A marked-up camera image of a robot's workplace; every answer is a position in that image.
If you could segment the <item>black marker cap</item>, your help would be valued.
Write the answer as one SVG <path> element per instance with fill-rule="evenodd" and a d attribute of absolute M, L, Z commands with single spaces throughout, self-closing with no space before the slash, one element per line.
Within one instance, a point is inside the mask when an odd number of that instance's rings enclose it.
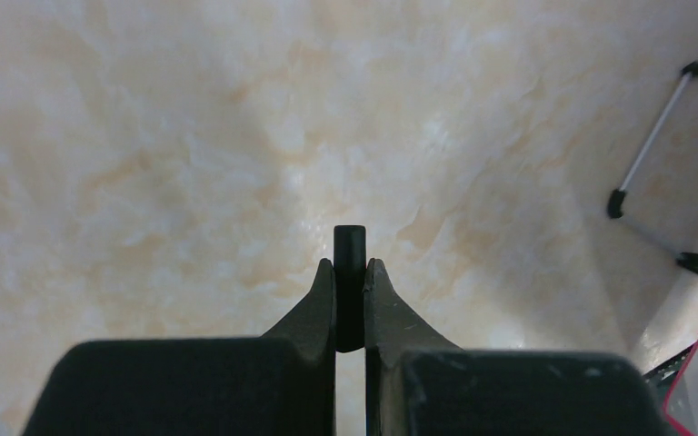
<path fill-rule="evenodd" d="M 354 352 L 364 347 L 364 226 L 334 227 L 333 267 L 336 285 L 336 350 L 340 353 Z"/>

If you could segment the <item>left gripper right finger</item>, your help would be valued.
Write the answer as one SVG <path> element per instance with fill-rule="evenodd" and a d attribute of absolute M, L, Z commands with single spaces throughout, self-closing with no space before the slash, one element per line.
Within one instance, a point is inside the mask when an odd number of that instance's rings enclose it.
<path fill-rule="evenodd" d="M 668 435 L 641 373 L 604 352 L 466 350 L 395 291 L 384 263 L 364 279 L 370 435 Z"/>

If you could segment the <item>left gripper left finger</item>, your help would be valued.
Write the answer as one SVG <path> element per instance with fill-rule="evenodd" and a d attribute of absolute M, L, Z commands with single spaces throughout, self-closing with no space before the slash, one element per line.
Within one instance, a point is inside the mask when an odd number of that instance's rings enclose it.
<path fill-rule="evenodd" d="M 51 371 L 27 435 L 331 435 L 334 269 L 258 337 L 90 341 Z"/>

